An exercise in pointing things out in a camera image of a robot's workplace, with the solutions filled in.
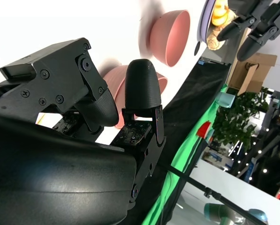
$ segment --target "bolt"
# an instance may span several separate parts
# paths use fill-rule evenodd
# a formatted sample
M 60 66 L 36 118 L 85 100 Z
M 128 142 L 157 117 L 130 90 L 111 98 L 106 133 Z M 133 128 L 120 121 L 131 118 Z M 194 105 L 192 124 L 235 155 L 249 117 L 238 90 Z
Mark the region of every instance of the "bolt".
M 102 87 L 100 87 L 100 88 L 98 89 L 98 92 L 99 92 L 99 94 L 102 94 L 102 92 L 103 92 L 103 88 L 102 88 Z
M 82 69 L 87 72 L 91 69 L 91 60 L 89 58 L 83 58 L 81 60 Z
M 40 105 L 46 105 L 46 102 L 47 102 L 47 101 L 46 101 L 45 98 L 42 97 L 42 98 L 39 99 L 38 102 L 40 103 Z
M 255 21 L 255 19 L 254 19 L 254 18 L 252 18 L 251 20 L 249 20 L 249 23 L 250 23 L 250 24 L 253 24 L 253 23 L 254 23 L 254 21 Z
M 87 50 L 90 49 L 90 46 L 89 46 L 87 43 L 84 43 L 83 49 L 84 49 L 85 51 L 87 51 Z
M 46 79 L 48 79 L 49 78 L 49 72 L 48 72 L 48 70 L 45 70 L 45 69 L 43 69 L 42 71 L 41 71 L 41 77 L 44 79 L 44 80 L 46 80 Z
M 131 192 L 131 197 L 136 198 L 138 194 L 139 194 L 139 190 L 137 184 L 134 184 L 134 187 L 132 188 L 132 192 Z
M 23 98 L 28 98 L 29 95 L 30 95 L 29 90 L 23 89 L 23 90 L 21 91 L 21 96 L 22 96 Z
M 270 33 L 271 33 L 271 34 L 274 34 L 276 31 L 277 31 L 276 27 L 273 27 L 273 28 L 270 30 Z
M 64 102 L 64 97 L 63 97 L 62 95 L 58 95 L 58 96 L 56 97 L 56 102 L 57 102 L 58 104 L 62 104 L 62 103 Z

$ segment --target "black plastic cover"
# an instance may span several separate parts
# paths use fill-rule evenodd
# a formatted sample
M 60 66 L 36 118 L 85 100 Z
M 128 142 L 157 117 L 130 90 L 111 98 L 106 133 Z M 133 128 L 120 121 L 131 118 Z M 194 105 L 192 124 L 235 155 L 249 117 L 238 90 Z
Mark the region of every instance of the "black plastic cover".
M 125 107 L 150 109 L 161 105 L 155 68 L 147 59 L 133 60 L 126 72 Z
M 121 148 L 0 117 L 0 225 L 117 224 L 135 173 Z

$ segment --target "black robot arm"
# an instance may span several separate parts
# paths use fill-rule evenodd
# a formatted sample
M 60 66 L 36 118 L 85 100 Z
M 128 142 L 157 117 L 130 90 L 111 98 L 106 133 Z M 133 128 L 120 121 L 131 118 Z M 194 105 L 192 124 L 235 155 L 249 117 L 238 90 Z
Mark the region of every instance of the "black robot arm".
M 118 112 L 89 49 L 63 42 L 1 69 L 0 225 L 117 224 L 152 175 L 166 143 L 154 66 L 130 63 L 125 126 L 111 145 L 94 143 Z M 63 119 L 42 127 L 40 112 Z
M 272 0 L 248 0 L 236 12 L 239 16 L 218 35 L 219 41 L 232 38 L 245 28 L 252 31 L 240 47 L 239 61 L 245 61 L 256 53 L 268 40 L 280 34 L 280 1 L 269 6 Z

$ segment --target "purple plate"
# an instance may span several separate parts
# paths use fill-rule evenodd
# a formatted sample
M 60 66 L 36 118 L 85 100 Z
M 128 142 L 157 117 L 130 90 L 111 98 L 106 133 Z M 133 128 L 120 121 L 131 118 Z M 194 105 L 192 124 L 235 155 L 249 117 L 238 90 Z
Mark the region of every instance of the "purple plate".
M 212 14 L 213 14 L 215 2 L 216 0 L 208 0 L 208 2 L 205 5 L 201 24 L 200 24 L 200 36 L 205 43 L 206 43 L 210 23 L 212 20 Z

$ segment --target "teal object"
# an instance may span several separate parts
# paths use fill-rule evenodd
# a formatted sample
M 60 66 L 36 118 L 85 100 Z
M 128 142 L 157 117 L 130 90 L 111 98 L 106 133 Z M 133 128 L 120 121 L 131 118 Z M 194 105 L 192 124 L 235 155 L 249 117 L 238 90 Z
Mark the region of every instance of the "teal object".
M 267 222 L 267 215 L 262 210 L 250 209 L 248 212 L 263 222 Z
M 224 93 L 224 92 L 220 92 L 216 98 L 215 98 L 215 101 L 221 106 L 221 107 L 224 107 L 224 108 L 230 108 L 232 107 L 232 104 L 235 100 L 235 96 L 234 95 L 231 95 L 231 94 L 227 94 L 227 93 Z
M 210 143 L 211 137 L 213 136 L 214 132 L 215 132 L 214 129 L 210 129 L 209 132 L 207 133 L 205 140 L 208 144 Z

